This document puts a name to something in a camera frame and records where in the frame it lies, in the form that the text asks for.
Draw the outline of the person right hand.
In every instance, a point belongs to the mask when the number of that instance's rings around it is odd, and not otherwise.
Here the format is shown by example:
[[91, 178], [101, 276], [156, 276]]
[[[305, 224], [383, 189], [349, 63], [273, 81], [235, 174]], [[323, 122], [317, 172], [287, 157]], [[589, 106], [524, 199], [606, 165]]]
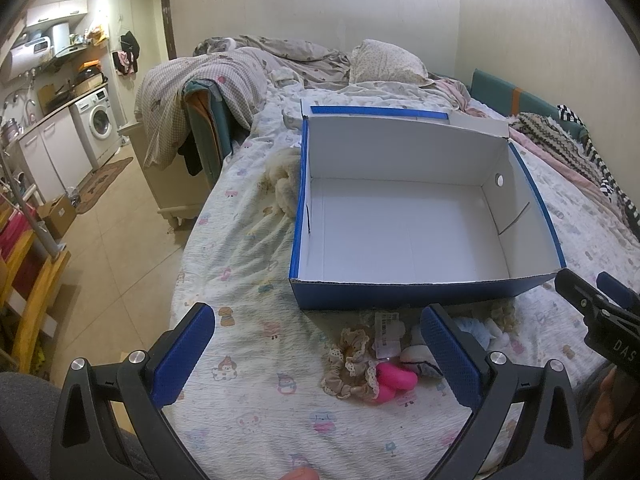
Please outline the person right hand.
[[615, 404], [611, 393], [615, 375], [616, 367], [611, 366], [608, 374], [600, 383], [597, 402], [594, 404], [590, 419], [582, 436], [584, 460], [591, 460], [593, 456], [605, 448], [611, 432], [614, 432], [615, 437], [619, 437], [631, 424], [631, 419], [627, 419], [613, 429]]

